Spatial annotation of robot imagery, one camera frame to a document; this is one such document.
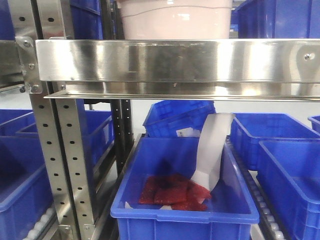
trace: white wall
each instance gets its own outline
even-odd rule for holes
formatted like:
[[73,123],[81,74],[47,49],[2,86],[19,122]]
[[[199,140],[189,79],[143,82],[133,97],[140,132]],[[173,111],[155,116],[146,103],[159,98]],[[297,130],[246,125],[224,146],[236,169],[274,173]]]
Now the white wall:
[[[132,117],[133,132],[137,136],[144,133],[143,122],[148,114],[151,104],[157,100],[133,100]],[[282,112],[288,113],[311,126],[309,116],[320,115],[320,103],[318,102],[270,102],[270,101],[215,101],[217,112]],[[93,106],[95,110],[110,110],[107,103],[99,103]],[[0,93],[0,109],[31,109],[31,103],[27,93],[19,90]]]

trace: red food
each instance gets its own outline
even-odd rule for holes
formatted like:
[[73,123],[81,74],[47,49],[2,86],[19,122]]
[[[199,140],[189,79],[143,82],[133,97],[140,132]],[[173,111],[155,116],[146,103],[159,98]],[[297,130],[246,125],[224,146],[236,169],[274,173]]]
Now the red food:
[[193,181],[189,181],[187,197],[193,199],[211,199],[211,194],[208,189]]
[[150,176],[146,180],[143,191],[141,193],[139,204],[155,204],[154,198],[159,189],[160,177]]
[[180,175],[150,176],[143,188],[139,203],[171,205],[173,210],[205,211],[204,199],[211,199],[210,192]]
[[171,208],[183,211],[205,211],[208,207],[205,204],[200,204],[195,198],[189,198],[187,201],[173,204]]
[[187,200],[187,181],[171,182],[166,188],[159,188],[154,196],[154,203],[159,205],[171,205]]

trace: bolt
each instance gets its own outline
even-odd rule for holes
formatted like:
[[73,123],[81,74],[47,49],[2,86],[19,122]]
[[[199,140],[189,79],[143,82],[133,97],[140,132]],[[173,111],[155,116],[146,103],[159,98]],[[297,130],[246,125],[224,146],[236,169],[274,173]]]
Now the bolt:
[[27,40],[25,40],[25,41],[23,42],[23,45],[24,45],[25,47],[27,47],[27,48],[31,47],[31,43],[28,42]]
[[33,69],[35,69],[35,67],[36,67],[35,64],[33,64],[33,63],[30,63],[30,64],[29,64],[29,69],[33,70]]
[[313,60],[314,58],[315,58],[314,53],[307,53],[306,55],[304,55],[305,60]]
[[35,84],[35,85],[32,86],[31,92],[35,93],[35,92],[37,92],[38,89],[39,89],[39,85]]

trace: blue plastic crate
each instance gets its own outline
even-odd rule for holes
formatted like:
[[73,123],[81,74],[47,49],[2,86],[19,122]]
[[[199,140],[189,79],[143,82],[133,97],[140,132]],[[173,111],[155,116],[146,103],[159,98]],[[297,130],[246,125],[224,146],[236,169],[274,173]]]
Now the blue plastic crate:
[[153,104],[143,126],[149,137],[177,137],[177,130],[202,130],[208,114],[215,114],[213,101],[164,100]]
[[15,30],[12,24],[8,0],[0,0],[0,40],[14,40]]
[[[90,143],[92,162],[95,165],[115,139],[112,113],[110,111],[95,110],[87,110],[85,113],[88,130],[86,137]],[[33,114],[16,119],[10,125],[5,124],[3,129],[10,134],[13,133],[13,136],[38,138],[38,130]]]
[[[99,0],[71,0],[75,39],[103,39]],[[0,0],[0,40],[14,40],[8,0]]]
[[310,116],[308,120],[311,121],[312,129],[320,133],[320,115],[319,116]]
[[259,142],[320,141],[320,134],[284,113],[235,113],[230,140],[249,170],[257,170]]
[[[220,181],[206,200],[206,211],[159,210],[138,204],[148,176],[180,173],[190,178],[196,169],[198,138],[140,140],[111,207],[120,240],[249,240],[259,214],[227,145]],[[125,208],[128,202],[133,209]]]
[[320,239],[320,143],[260,142],[257,179],[292,240]]
[[0,136],[0,239],[21,240],[52,204],[39,140]]
[[0,124],[0,136],[15,136],[16,132],[19,131],[21,128],[29,126],[35,122],[35,116],[33,112],[29,110],[29,113],[27,114],[20,115],[16,118],[13,118],[9,121]]
[[75,39],[103,39],[99,0],[71,0]]
[[236,11],[239,38],[320,38],[320,0],[247,0]]

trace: metal rack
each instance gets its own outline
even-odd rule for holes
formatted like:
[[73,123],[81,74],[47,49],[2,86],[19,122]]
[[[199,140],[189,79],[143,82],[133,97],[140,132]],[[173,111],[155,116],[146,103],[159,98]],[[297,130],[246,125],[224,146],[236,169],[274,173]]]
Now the metal rack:
[[[130,99],[320,101],[318,39],[107,40],[107,2],[106,40],[71,40],[68,0],[9,0],[16,40],[0,41],[0,80],[23,80],[31,99],[57,213],[44,239],[118,238],[109,210],[135,149]],[[110,100],[114,121],[95,169],[84,99]]]

